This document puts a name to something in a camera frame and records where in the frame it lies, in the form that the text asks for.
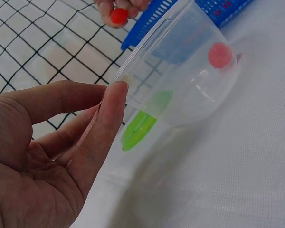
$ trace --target finger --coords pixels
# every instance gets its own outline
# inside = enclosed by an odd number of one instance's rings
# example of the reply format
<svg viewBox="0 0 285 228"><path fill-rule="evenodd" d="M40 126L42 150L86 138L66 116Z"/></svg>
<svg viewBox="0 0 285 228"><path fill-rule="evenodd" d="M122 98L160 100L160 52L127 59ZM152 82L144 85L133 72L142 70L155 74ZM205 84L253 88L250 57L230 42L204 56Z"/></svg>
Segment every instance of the finger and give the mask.
<svg viewBox="0 0 285 228"><path fill-rule="evenodd" d="M97 105L105 92L103 85L59 81L31 89L0 95L24 107L32 124L45 121L59 113L70 113Z"/></svg>
<svg viewBox="0 0 285 228"><path fill-rule="evenodd" d="M75 119L35 141L40 144L50 160L72 148L91 122L97 106L83 111Z"/></svg>
<svg viewBox="0 0 285 228"><path fill-rule="evenodd" d="M98 108L99 108L99 106L100 106L100 104L95 107L96 108L95 114L94 114L93 118L91 119L91 121L89 122L89 124L86 127L86 129L84 130L81 138L78 141L78 144L82 143L82 141L86 138L87 134L91 130L93 124L95 123L96 117L98 116ZM62 166L62 167L67 167L69 162L72 160L74 153L75 153L75 148L72 148L72 149L68 150L67 152L65 152L64 154L62 154L60 157L58 157L55 160L55 162L58 165Z"/></svg>
<svg viewBox="0 0 285 228"><path fill-rule="evenodd" d="M124 25L114 24L111 21L110 15L114 8L113 0L97 0L97 6L100 12L101 19L106 25L116 29L124 26Z"/></svg>
<svg viewBox="0 0 285 228"><path fill-rule="evenodd" d="M136 6L139 11L146 11L148 9L149 0L130 0L130 2Z"/></svg>
<svg viewBox="0 0 285 228"><path fill-rule="evenodd" d="M78 143L67 170L86 199L110 150L124 115L127 84L119 81L106 91L98 116L85 139Z"/></svg>
<svg viewBox="0 0 285 228"><path fill-rule="evenodd" d="M116 0L115 3L117 7L128 10L129 12L128 18L135 18L137 16L138 8L132 5L132 3L129 0Z"/></svg>

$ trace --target clear plastic cup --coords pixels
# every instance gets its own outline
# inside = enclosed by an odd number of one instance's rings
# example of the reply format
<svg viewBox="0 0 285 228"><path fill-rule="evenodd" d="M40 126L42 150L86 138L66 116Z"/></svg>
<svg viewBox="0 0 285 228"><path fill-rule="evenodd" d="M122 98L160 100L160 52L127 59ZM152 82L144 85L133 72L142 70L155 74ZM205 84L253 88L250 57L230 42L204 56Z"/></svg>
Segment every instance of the clear plastic cup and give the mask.
<svg viewBox="0 0 285 228"><path fill-rule="evenodd" d="M223 67L216 64L226 60L213 52L217 44L230 51ZM237 75L236 57L218 28L195 2L180 0L140 42L116 80L129 84L129 105L178 126L213 113Z"/></svg>

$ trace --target white surface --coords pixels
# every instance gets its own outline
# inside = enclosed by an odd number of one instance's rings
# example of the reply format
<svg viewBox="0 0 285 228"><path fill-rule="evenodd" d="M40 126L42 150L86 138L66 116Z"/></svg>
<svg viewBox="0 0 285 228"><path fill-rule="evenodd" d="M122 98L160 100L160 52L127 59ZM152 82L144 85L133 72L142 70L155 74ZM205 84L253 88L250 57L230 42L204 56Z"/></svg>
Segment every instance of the white surface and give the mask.
<svg viewBox="0 0 285 228"><path fill-rule="evenodd" d="M224 33L243 55L225 102L153 149L117 140L74 228L285 228L285 0L255 0Z"/></svg>

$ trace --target fingers holding red ball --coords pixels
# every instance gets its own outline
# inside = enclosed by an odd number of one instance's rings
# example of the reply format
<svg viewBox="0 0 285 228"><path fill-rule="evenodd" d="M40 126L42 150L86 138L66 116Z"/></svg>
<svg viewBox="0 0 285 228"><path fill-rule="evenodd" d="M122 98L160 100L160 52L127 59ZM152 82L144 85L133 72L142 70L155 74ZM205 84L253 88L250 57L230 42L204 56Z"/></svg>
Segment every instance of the fingers holding red ball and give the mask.
<svg viewBox="0 0 285 228"><path fill-rule="evenodd" d="M112 28L122 28L139 11L148 8L150 0L94 0L100 11L102 21Z"/></svg>

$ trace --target black grid net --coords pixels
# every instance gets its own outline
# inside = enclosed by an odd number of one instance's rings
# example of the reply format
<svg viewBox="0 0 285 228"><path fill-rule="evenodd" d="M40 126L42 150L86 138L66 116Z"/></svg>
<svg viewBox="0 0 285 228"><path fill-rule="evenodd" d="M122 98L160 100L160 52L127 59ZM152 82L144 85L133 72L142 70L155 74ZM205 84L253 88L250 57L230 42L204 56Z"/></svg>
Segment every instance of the black grid net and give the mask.
<svg viewBox="0 0 285 228"><path fill-rule="evenodd" d="M58 80L108 85L131 53L120 44L134 23L104 25L92 0L0 0L0 93ZM124 121L132 113L126 108ZM77 114L37 124L33 136Z"/></svg>

